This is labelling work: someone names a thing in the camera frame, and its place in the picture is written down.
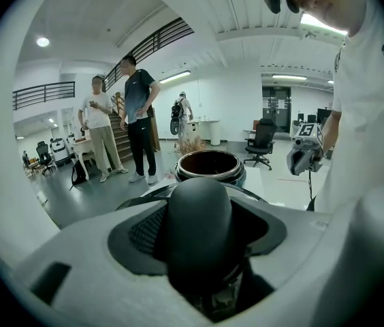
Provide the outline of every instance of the black pants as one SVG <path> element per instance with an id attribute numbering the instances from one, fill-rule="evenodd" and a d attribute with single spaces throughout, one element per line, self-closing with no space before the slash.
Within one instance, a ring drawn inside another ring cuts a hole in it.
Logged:
<path id="1" fill-rule="evenodd" d="M 150 168 L 148 174 L 156 174 L 156 158 L 151 146 L 151 118 L 137 120 L 129 125 L 130 148 L 136 165 L 136 172 L 144 175 L 144 151 Z"/>

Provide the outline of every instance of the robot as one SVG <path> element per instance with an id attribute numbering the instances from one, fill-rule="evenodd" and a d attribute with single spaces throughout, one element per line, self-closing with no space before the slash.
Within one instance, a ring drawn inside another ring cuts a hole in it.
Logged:
<path id="1" fill-rule="evenodd" d="M 287 167 L 294 176 L 303 171 L 318 172 L 323 155 L 323 136 L 317 123 L 301 124 L 292 138 L 293 149 L 287 155 Z"/>

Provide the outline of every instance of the man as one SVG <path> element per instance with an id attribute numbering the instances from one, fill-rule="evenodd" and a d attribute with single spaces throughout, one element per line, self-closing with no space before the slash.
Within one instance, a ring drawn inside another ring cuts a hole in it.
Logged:
<path id="1" fill-rule="evenodd" d="M 189 115 L 189 120 L 193 120 L 193 113 L 185 92 L 180 92 L 176 103 L 180 104 L 182 107 L 182 112 L 180 113 L 180 127 L 178 129 L 178 141 L 179 143 L 183 143 L 186 138 L 187 109 L 189 109 L 189 112 L 191 113 Z"/>
<path id="2" fill-rule="evenodd" d="M 97 167 L 101 171 L 100 182 L 106 181 L 109 175 L 106 162 L 104 161 L 104 147 L 109 152 L 115 165 L 116 171 L 127 173 L 119 159 L 116 150 L 115 138 L 113 136 L 112 126 L 110 125 L 109 114 L 112 114 L 112 101 L 109 96 L 101 92 L 103 79 L 100 76 L 94 76 L 92 79 L 92 95 L 86 97 L 78 111 L 78 120 L 84 130 L 89 130 L 92 145 L 97 161 Z M 88 110 L 88 123 L 83 122 L 83 112 Z"/>
<path id="3" fill-rule="evenodd" d="M 156 159 L 151 144 L 151 117 L 153 108 L 151 104 L 160 92 L 160 87 L 150 74 L 143 69 L 136 70 L 136 60 L 133 56 L 125 56 L 121 60 L 121 71 L 129 78 L 125 83 L 125 112 L 121 112 L 121 128 L 125 128 L 125 119 L 128 120 L 128 134 L 131 152 L 136 165 L 135 174 L 130 183 L 145 178 L 144 154 L 150 168 L 148 169 L 148 184 L 157 182 Z"/>
<path id="4" fill-rule="evenodd" d="M 384 184 L 384 13 L 371 0 L 286 0 L 348 32 L 333 64 L 333 111 L 323 128 L 322 157 L 335 146 L 330 171 L 310 208 L 333 212 Z M 265 0 L 274 13 L 280 0 Z"/>

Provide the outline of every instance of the white t-shirt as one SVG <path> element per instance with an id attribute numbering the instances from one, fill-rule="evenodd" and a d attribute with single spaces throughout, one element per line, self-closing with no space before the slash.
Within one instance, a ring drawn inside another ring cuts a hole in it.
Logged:
<path id="1" fill-rule="evenodd" d="M 181 107 L 182 107 L 182 116 L 181 116 L 181 119 L 182 120 L 185 120 L 187 121 L 187 108 L 188 109 L 191 109 L 191 105 L 189 103 L 189 101 L 187 100 L 187 98 L 184 98 L 184 97 L 179 97 L 177 100 L 176 100 L 177 103 L 180 103 Z"/>
<path id="2" fill-rule="evenodd" d="M 332 165 L 315 211 L 362 197 L 384 184 L 384 12 L 368 1 L 360 31 L 334 62 L 333 110 L 342 112 Z"/>
<path id="3" fill-rule="evenodd" d="M 100 109 L 92 108 L 89 102 L 97 102 L 104 108 L 112 109 L 112 100 L 106 93 L 101 92 L 99 95 L 89 95 L 86 97 L 80 107 L 81 111 L 88 110 L 86 119 L 88 120 L 88 127 L 90 129 L 110 126 L 109 115 L 102 112 Z"/>

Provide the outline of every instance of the dried plant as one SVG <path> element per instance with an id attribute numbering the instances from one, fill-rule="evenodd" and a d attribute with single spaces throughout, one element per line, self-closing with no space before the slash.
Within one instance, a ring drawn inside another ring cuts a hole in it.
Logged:
<path id="1" fill-rule="evenodd" d="M 186 139 L 184 142 L 178 144 L 178 152 L 183 156 L 193 151 L 206 150 L 206 141 L 202 140 L 200 137 L 195 137 L 194 139 Z"/>

